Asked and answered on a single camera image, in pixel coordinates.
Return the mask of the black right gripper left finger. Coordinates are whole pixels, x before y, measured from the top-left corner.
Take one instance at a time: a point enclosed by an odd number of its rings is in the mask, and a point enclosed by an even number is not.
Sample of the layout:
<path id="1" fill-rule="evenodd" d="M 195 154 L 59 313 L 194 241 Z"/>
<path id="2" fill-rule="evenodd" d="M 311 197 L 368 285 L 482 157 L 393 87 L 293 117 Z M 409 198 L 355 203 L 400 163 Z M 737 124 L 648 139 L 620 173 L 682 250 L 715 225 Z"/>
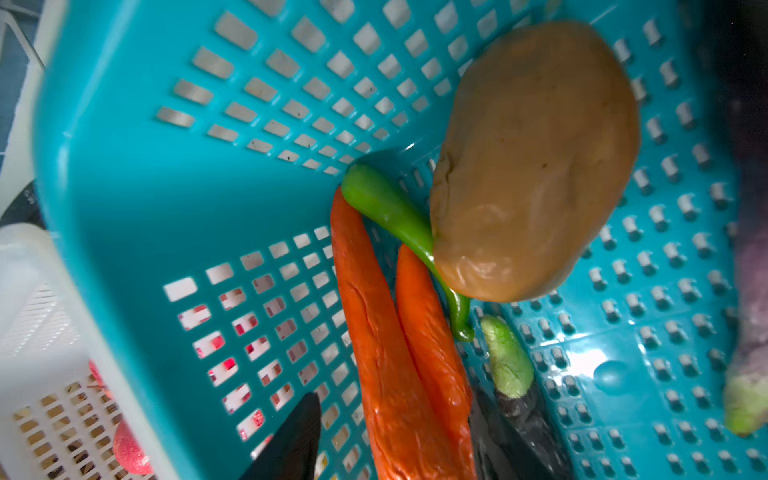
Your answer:
<path id="1" fill-rule="evenodd" d="M 319 396 L 305 394 L 240 480 L 312 480 L 321 415 Z"/>

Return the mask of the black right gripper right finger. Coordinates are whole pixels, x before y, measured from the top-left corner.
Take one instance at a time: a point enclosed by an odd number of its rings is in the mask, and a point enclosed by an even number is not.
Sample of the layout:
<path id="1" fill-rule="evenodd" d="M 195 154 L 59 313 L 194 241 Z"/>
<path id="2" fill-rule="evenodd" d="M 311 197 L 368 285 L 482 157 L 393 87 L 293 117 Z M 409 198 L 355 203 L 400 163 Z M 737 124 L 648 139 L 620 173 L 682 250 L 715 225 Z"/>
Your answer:
<path id="1" fill-rule="evenodd" d="M 520 398 L 473 390 L 472 448 L 480 479 L 571 479 L 569 454 L 540 389 Z"/>

